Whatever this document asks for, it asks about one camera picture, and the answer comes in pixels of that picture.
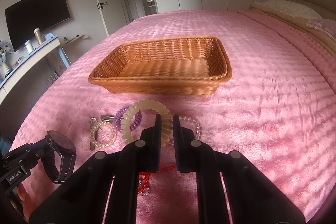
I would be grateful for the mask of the person's left hand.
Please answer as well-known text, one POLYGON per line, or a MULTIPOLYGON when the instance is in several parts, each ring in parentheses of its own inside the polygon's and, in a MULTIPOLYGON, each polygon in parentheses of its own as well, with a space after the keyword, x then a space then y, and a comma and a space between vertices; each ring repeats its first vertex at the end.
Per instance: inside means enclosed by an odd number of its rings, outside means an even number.
POLYGON ((18 197, 23 206, 23 216, 29 221, 33 211, 48 197, 48 177, 42 163, 38 163, 31 175, 18 186, 18 197))

